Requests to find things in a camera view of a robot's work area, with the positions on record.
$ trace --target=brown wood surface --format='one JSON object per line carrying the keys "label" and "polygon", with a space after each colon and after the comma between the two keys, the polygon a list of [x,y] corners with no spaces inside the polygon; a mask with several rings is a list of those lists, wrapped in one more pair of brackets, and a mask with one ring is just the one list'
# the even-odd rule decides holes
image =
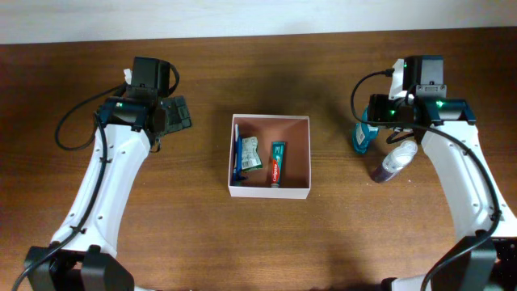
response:
{"label": "brown wood surface", "polygon": [[[422,150],[389,183],[368,172],[390,151],[351,147],[355,83],[399,57],[442,54],[449,98],[467,99],[501,192],[517,212],[517,29],[365,32],[0,47],[0,289],[46,246],[67,214],[91,149],[54,144],[73,105],[123,81],[134,56],[176,64],[193,127],[163,139],[141,167],[120,226],[117,259],[144,287],[165,290],[353,290],[426,272],[454,244],[438,177]],[[387,93],[391,79],[368,80]],[[91,112],[63,128],[89,137]],[[234,113],[310,116],[307,200],[231,199],[226,186]],[[29,289],[25,281],[22,289]]]}

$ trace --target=green and white packet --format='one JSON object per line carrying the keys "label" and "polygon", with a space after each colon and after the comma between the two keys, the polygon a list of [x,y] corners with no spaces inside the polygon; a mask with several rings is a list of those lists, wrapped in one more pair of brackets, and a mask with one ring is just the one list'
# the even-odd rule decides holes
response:
{"label": "green and white packet", "polygon": [[242,171],[262,169],[262,161],[257,153],[257,137],[242,138]]}

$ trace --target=colgate toothpaste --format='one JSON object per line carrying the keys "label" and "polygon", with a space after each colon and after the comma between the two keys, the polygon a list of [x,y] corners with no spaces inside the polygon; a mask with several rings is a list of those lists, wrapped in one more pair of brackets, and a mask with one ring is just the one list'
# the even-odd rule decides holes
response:
{"label": "colgate toothpaste", "polygon": [[285,142],[274,141],[271,146],[271,187],[280,187],[280,173],[282,171],[282,160],[284,159]]}

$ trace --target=white wall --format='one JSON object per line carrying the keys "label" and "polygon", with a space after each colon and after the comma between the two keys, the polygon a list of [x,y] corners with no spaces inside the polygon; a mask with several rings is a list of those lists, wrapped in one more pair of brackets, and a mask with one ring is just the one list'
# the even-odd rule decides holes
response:
{"label": "white wall", "polygon": [[3,0],[0,43],[517,25],[516,0]]}

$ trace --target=white box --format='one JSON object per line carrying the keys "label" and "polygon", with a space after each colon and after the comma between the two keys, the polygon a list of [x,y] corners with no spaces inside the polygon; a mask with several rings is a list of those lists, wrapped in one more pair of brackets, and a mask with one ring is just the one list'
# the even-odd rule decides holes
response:
{"label": "white box", "polygon": [[[233,185],[235,159],[235,124],[241,137],[258,138],[258,155],[263,168],[242,173],[248,177],[241,186]],[[234,114],[229,167],[228,189],[232,197],[306,199],[311,187],[310,126],[308,116],[271,116]],[[280,173],[280,188],[271,188],[271,143],[285,141],[284,160]]]}

